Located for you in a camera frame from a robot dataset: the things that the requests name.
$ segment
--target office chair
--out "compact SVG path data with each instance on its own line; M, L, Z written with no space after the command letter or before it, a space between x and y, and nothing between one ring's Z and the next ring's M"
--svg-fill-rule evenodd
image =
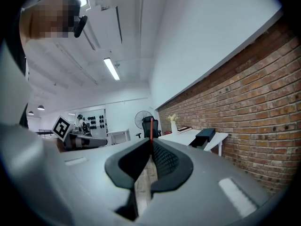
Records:
M144 138L151 137L151 119L154 119L153 116L147 116L144 118L142 122L142 127L144 131ZM158 120L153 120L153 138L158 138L161 136L161 131L158 130Z

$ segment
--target white ceiling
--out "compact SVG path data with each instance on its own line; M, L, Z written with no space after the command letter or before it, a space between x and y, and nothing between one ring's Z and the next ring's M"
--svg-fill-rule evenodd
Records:
M28 0L24 7L37 0ZM94 51L83 34L79 38L59 40L83 68L81 71L51 40L31 40L25 46L29 65L29 82L34 95L30 105L47 105L68 90L103 88L112 83L133 83L148 80L153 66L153 53L166 0L109 0L118 6L122 45L108 45L107 49ZM81 15L89 5L82 6ZM92 24L102 29L102 24ZM119 64L115 81L103 59L111 57Z

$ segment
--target wooden floor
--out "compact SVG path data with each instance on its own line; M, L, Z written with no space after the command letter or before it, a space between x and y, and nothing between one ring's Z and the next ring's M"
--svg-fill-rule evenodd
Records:
M157 170L152 158L149 158L143 172L135 182L135 195L138 214L142 215L151 201L151 184L158 180Z

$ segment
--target person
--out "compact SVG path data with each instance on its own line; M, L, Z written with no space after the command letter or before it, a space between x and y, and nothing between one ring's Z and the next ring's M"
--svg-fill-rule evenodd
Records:
M36 4L19 10L6 33L5 41L26 79L28 68L24 53L25 44L29 40L67 37L68 32L76 28L80 6L80 0L39 0ZM28 128L26 108L19 124Z

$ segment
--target red brick wall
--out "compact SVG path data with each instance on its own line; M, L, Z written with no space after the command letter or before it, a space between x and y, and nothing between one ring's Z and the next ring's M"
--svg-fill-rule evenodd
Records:
M167 117L175 113L178 126L229 133L223 156L276 192L289 184L301 160L300 67L300 41L281 18L160 107L162 131L171 129Z

